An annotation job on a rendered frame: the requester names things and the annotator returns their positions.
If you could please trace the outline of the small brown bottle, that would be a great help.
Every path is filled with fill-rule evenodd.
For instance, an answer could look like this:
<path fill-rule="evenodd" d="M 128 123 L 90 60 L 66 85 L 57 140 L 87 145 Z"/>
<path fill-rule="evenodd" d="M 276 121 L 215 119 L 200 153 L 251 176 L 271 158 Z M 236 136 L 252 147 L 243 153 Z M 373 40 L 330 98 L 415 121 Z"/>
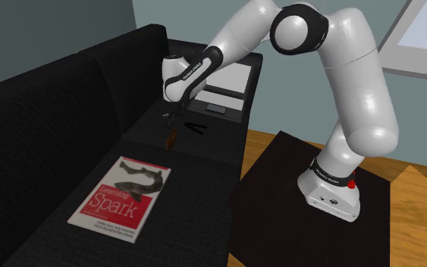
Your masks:
<path fill-rule="evenodd" d="M 166 140 L 165 148 L 167 150 L 170 150 L 173 147 L 173 145 L 175 144 L 176 140 L 177 140 L 177 128 L 175 127 L 172 130 L 172 132 L 170 132 L 170 134 Z"/>

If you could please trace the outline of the black v-shaped thing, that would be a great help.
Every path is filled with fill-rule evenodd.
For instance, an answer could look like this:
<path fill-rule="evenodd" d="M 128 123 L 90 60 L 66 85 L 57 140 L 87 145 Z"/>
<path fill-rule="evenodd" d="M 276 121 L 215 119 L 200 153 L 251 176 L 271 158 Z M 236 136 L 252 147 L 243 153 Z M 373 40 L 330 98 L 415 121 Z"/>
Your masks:
<path fill-rule="evenodd" d="M 185 122 L 184 126 L 187 127 L 187 128 L 189 128 L 189 129 L 191 129 L 192 131 L 200 134 L 200 135 L 204 134 L 203 129 L 207 129 L 208 128 L 205 125 L 195 124 L 195 123 L 191 123 L 191 122 Z"/>

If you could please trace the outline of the black open laptop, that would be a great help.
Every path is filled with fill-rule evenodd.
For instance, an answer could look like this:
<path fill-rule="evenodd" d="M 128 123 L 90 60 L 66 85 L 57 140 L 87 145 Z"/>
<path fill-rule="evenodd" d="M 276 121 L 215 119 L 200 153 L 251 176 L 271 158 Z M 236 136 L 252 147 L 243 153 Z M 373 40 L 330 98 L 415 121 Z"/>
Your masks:
<path fill-rule="evenodd" d="M 243 62 L 216 71 L 206 79 L 205 89 L 195 96 L 188 110 L 241 123 L 259 70 L 255 62 Z"/>

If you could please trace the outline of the white and red book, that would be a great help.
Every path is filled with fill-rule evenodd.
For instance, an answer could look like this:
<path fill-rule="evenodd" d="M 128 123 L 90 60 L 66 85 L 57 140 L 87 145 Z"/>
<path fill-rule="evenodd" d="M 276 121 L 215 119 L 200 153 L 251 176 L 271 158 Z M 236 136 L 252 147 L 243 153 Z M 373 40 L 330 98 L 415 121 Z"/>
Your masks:
<path fill-rule="evenodd" d="M 68 223 L 134 243 L 170 173 L 170 168 L 121 156 Z"/>

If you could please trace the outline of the black sofa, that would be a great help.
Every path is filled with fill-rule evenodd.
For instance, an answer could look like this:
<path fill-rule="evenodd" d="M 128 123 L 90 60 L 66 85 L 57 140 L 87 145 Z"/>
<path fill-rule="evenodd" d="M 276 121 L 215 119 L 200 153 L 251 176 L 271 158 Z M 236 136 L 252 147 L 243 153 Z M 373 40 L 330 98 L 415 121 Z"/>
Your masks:
<path fill-rule="evenodd" d="M 150 24 L 0 82 L 0 267 L 227 267 L 248 123 L 165 147 L 162 60 L 203 49 Z M 134 243 L 68 221 L 122 156 L 171 171 Z"/>

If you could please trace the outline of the dark robot stand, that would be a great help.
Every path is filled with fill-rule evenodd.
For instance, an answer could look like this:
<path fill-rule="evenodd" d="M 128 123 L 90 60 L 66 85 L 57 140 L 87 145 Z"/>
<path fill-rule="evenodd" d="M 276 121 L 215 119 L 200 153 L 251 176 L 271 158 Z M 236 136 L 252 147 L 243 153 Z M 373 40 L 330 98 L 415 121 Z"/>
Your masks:
<path fill-rule="evenodd" d="M 319 151 L 279 132 L 233 190 L 230 252 L 246 267 L 390 267 L 390 182 L 358 168 L 356 221 L 323 212 L 297 186 Z"/>

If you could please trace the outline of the white framed window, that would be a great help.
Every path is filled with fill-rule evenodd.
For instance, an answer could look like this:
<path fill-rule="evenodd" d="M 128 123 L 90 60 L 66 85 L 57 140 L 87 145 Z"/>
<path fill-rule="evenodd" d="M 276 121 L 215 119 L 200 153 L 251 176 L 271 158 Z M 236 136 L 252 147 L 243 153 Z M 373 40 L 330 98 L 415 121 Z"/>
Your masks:
<path fill-rule="evenodd" d="M 407 0 L 378 47 L 384 72 L 427 79 L 427 0 Z"/>

